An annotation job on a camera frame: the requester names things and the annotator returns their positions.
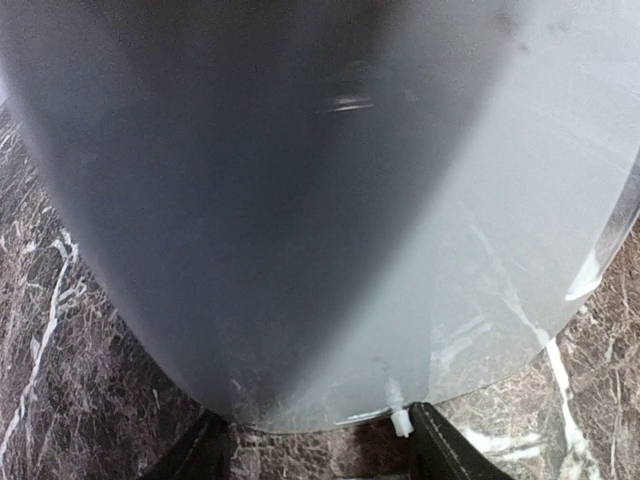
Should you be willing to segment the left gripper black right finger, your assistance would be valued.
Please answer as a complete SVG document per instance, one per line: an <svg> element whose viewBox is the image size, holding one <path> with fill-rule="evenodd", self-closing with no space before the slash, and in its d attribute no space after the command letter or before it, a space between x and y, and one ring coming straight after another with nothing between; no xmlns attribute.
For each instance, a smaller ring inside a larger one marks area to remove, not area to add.
<svg viewBox="0 0 640 480"><path fill-rule="evenodd" d="M418 480L513 480L479 452L433 405L413 403L408 473Z"/></svg>

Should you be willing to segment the white metronome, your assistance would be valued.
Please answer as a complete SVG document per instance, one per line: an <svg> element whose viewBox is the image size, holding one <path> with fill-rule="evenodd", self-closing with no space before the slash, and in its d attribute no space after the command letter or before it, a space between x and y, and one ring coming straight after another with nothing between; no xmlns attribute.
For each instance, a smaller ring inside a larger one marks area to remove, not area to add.
<svg viewBox="0 0 640 480"><path fill-rule="evenodd" d="M635 1L5 1L1 70L134 335L265 431L510 375L639 211Z"/></svg>

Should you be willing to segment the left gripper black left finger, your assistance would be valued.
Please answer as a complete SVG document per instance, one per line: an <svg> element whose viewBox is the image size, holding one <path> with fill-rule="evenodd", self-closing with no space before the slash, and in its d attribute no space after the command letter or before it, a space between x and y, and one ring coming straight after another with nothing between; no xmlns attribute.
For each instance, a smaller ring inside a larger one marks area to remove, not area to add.
<svg viewBox="0 0 640 480"><path fill-rule="evenodd" d="M230 478L231 435L219 415L204 412L140 480Z"/></svg>

